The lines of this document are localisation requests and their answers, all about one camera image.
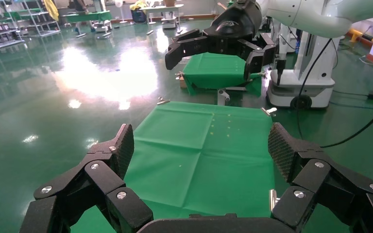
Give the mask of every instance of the white robotic base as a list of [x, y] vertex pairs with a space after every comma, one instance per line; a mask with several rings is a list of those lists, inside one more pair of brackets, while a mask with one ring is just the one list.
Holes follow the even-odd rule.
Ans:
[[97, 33], [107, 33], [112, 30], [111, 21], [105, 20], [101, 22], [94, 23], [94, 28]]
[[[275, 107], [295, 108], [302, 82], [300, 82], [293, 70], [284, 70], [280, 85], [277, 86], [276, 70], [271, 72], [271, 80], [267, 90], [268, 102]], [[326, 108], [328, 107], [334, 87], [334, 80], [312, 81], [305, 83], [300, 99], [300, 109]]]

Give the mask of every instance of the power cord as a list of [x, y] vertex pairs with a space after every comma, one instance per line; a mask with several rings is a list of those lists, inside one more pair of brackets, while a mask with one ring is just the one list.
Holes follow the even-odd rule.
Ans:
[[373, 119], [372, 119], [370, 122], [368, 122], [368, 124], [365, 125], [362, 129], [360, 129], [360, 130], [359, 130], [358, 132], [356, 132], [355, 134], [349, 136], [348, 138], [346, 138], [346, 139], [344, 139], [344, 140], [342, 140], [342, 141], [340, 141], [340, 142], [337, 142], [337, 143], [334, 143], [334, 144], [328, 145], [328, 146], [323, 146], [323, 147], [321, 147], [321, 148], [329, 148], [329, 147], [334, 147], [334, 146], [341, 145], [341, 144], [343, 144], [343, 143], [345, 143], [345, 142], [347, 142], [347, 141], [353, 139], [354, 137], [358, 136], [360, 133], [362, 133], [364, 130], [366, 130], [368, 127], [370, 127], [372, 124], [373, 124]]
[[334, 45], [335, 54], [337, 55], [337, 63], [336, 63], [335, 66], [332, 68], [332, 69], [335, 69], [335, 68], [337, 68], [337, 66], [338, 66], [338, 61], [339, 61], [339, 59], [338, 59], [338, 50], [337, 50], [337, 47], [335, 46], [334, 41], [332, 41], [332, 44]]
[[370, 110], [373, 110], [373, 107], [365, 107], [365, 106], [348, 105], [348, 104], [343, 104], [343, 103], [335, 103], [335, 102], [332, 102], [332, 101], [330, 101], [329, 103], [330, 103], [330, 104], [333, 104], [333, 105], [335, 105], [335, 106], [339, 106], [339, 107], [346, 107], [346, 108], [359, 108], [359, 109], [370, 109]]
[[290, 27], [288, 27], [288, 29], [289, 29], [289, 33], [291, 33], [295, 37], [295, 39], [298, 41], [298, 43], [299, 43], [300, 39], [296, 35], [294, 35], [294, 33], [291, 31]]
[[328, 42], [325, 44], [324, 48], [321, 50], [320, 54], [318, 54], [317, 58], [315, 59], [315, 61], [312, 63], [311, 67], [309, 68], [309, 71], [308, 73], [306, 74], [305, 76], [305, 79], [304, 79], [304, 82], [301, 86], [301, 89], [300, 89], [300, 93], [298, 94], [298, 99], [297, 99], [297, 105], [295, 106], [295, 110], [296, 110], [296, 113], [297, 113], [297, 126], [298, 126], [298, 132], [300, 134], [300, 137], [301, 139], [303, 139], [303, 135], [302, 135], [302, 131], [301, 131], [301, 125], [300, 125], [300, 116], [299, 116], [299, 103], [300, 103], [300, 98], [301, 98], [301, 94], [302, 94], [302, 90], [304, 89], [304, 86], [305, 86], [305, 83], [306, 83], [306, 80], [308, 79], [308, 76], [309, 74], [311, 73], [312, 69], [314, 68], [315, 64], [317, 63], [318, 59], [321, 57], [321, 55], [324, 53], [325, 49], [328, 47], [329, 43], [331, 43], [332, 41], [332, 38], [328, 40]]
[[284, 37], [281, 34], [279, 34], [278, 36], [280, 36], [291, 49], [295, 50], [295, 48], [293, 48], [291, 45], [289, 45], [288, 41], [286, 39], [284, 39]]
[[368, 97], [368, 95], [365, 95], [365, 94], [356, 94], [356, 93], [342, 92], [342, 91], [336, 91], [336, 90], [333, 90], [333, 92], [340, 93], [340, 94], [345, 94], [345, 95], [365, 96], [365, 97]]
[[274, 28], [274, 22], [271, 19], [271, 24], [272, 24], [272, 34], [275, 34], [275, 28]]

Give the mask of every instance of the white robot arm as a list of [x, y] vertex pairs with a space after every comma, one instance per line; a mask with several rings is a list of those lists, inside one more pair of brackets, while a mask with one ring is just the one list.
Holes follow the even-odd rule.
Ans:
[[373, 0], [256, 0], [262, 16], [325, 38], [336, 38], [355, 22], [373, 18]]

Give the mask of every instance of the green epoxy floor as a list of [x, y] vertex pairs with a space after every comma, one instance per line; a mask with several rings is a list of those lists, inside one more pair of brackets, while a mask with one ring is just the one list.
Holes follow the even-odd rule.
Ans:
[[[182, 27], [186, 32], [209, 24], [209, 20], [192, 21]], [[216, 103], [215, 92], [190, 96], [179, 88], [175, 73], [187, 60], [166, 70], [164, 56], [175, 32], [159, 25], [154, 29], [146, 36], [147, 25], [122, 27], [109, 39], [92, 34], [75, 39], [69, 29], [62, 37], [27, 41], [27, 49], [18, 45], [0, 50], [0, 233], [18, 231], [37, 187], [78, 164], [91, 144], [112, 138], [122, 123], [136, 128], [158, 97]], [[373, 67], [358, 59], [368, 52], [359, 45], [339, 51], [333, 74], [336, 90], [363, 94], [373, 90]], [[251, 93], [233, 93], [231, 98], [232, 106], [266, 105], [265, 91], [259, 98]], [[338, 93], [331, 101], [373, 107], [373, 101]], [[330, 104], [326, 110], [302, 111], [301, 125], [306, 139], [324, 145], [346, 138], [372, 117], [373, 110]], [[298, 136], [295, 119], [293, 111], [284, 109], [273, 120]], [[373, 126], [326, 151], [340, 164], [373, 179]], [[91, 210], [83, 218], [79, 229], [99, 230], [100, 215]], [[329, 231], [343, 233], [347, 227], [318, 207], [305, 232]]]

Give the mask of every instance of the green fabric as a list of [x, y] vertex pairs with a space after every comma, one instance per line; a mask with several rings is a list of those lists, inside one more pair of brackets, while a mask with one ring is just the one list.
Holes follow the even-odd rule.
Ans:
[[[220, 89], [241, 85], [244, 80], [245, 61], [237, 56], [202, 53], [190, 58], [185, 66], [184, 80], [191, 95], [195, 88]], [[256, 86], [261, 89], [261, 78], [252, 74]]]
[[103, 12], [94, 12], [94, 13], [88, 13], [86, 15], [79, 15], [79, 14], [73, 14], [73, 15], [65, 15], [64, 16], [69, 23], [76, 23], [76, 22], [82, 22], [82, 21], [105, 21], [105, 20], [112, 20], [112, 15], [109, 11], [103, 11]]
[[[36, 12], [41, 12], [42, 9], [41, 8], [33, 8], [33, 9], [29, 9], [32, 13], [36, 13]], [[12, 16], [12, 18], [14, 20], [21, 20], [21, 19], [30, 19], [31, 16], [30, 15], [25, 15], [25, 14], [28, 14], [28, 10], [21, 10], [21, 11], [10, 11], [10, 12], [4, 12], [3, 15], [5, 17], [10, 17], [9, 14]]]
[[[184, 102], [157, 106], [134, 132], [135, 152], [124, 180], [154, 219], [193, 213], [269, 217], [271, 126], [260, 109]], [[97, 212], [85, 213], [72, 232], [113, 232]]]

